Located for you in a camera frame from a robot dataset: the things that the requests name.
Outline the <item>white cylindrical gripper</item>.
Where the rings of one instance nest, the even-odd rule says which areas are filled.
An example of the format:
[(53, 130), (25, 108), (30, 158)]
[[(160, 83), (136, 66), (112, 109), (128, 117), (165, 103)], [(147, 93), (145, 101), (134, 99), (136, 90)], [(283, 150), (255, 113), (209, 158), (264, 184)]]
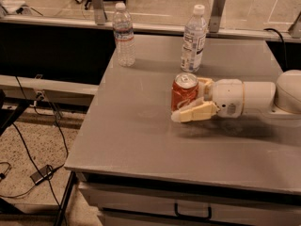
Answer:
[(206, 121), (212, 116), (238, 118), (243, 112), (243, 82), (238, 79), (198, 78), (198, 98), (171, 114), (175, 122)]

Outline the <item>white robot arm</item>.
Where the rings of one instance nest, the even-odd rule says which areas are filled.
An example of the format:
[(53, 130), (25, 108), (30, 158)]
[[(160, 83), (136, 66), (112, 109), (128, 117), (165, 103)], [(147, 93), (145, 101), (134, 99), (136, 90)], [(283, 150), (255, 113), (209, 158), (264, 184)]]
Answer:
[(239, 79), (214, 81), (192, 73), (179, 73), (171, 90), (171, 119), (206, 121), (214, 116), (238, 118), (257, 115), (282, 124), (300, 122), (300, 72), (282, 73), (276, 82)]

